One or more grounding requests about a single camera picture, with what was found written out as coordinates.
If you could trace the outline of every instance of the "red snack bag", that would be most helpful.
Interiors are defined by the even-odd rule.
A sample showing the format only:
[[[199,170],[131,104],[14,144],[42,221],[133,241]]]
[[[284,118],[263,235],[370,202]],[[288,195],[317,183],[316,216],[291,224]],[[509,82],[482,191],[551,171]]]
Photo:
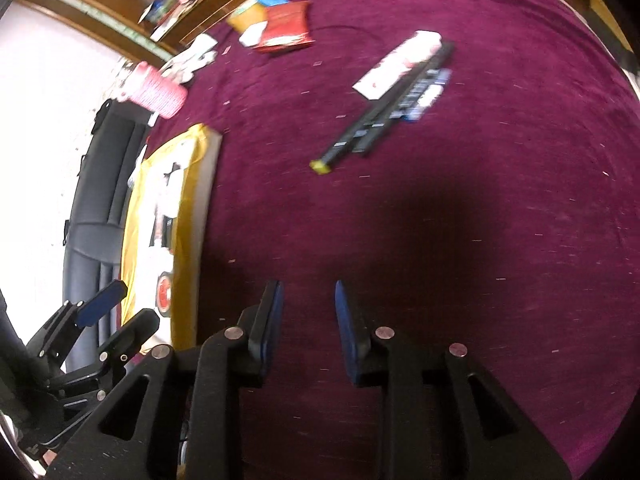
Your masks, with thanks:
[[[309,3],[289,2],[267,7],[267,27],[255,49],[260,52],[280,52],[312,44],[314,40],[306,24]]]

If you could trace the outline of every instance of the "yellow cap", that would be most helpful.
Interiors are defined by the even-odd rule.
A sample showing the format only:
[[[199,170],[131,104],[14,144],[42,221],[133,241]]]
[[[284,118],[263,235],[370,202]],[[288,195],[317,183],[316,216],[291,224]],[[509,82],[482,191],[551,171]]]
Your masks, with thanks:
[[[329,168],[322,160],[312,160],[309,163],[309,166],[318,175],[326,175],[327,173],[329,173],[331,171],[331,168]]]

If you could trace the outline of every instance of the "purple fabric surface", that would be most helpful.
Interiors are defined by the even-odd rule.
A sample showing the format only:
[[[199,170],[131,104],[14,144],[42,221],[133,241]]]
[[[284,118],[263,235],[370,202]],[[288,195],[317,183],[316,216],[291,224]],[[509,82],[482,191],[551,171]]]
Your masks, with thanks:
[[[200,339],[268,278],[286,284],[273,371],[242,396],[247,478],[370,478],[378,393],[348,383],[338,278],[415,340],[466,343],[578,476],[640,381],[628,82],[557,0],[311,1],[305,50],[258,54],[215,27],[230,51],[150,140],[198,122],[225,134]],[[417,29],[456,44],[442,97],[317,176],[309,161],[367,107],[351,85]]]

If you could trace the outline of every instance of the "pink object on shelf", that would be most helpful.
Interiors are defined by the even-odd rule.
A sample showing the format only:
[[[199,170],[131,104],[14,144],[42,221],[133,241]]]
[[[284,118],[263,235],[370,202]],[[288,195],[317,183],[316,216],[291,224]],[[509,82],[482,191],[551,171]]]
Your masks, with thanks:
[[[152,112],[158,112],[165,119],[178,113],[185,99],[187,89],[164,78],[160,72],[142,61],[127,77],[118,101],[133,101]]]

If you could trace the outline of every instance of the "silver bolt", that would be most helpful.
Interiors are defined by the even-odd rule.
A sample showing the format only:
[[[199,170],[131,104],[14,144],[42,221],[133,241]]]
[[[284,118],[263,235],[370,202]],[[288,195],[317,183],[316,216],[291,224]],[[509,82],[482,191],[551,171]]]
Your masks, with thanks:
[[[396,332],[394,331],[394,329],[388,326],[379,326],[376,329],[376,336],[378,336],[380,339],[391,339],[395,335]]]
[[[230,326],[225,330],[225,337],[227,339],[231,339],[231,341],[240,339],[243,335],[244,330],[242,330],[239,326]]]
[[[449,353],[455,357],[464,357],[466,355],[466,346],[462,343],[452,343],[449,346]]]
[[[171,347],[168,345],[158,345],[158,346],[154,346],[154,349],[151,351],[151,355],[155,358],[155,359],[162,359],[164,357],[167,357],[169,355],[169,352],[171,351]]]

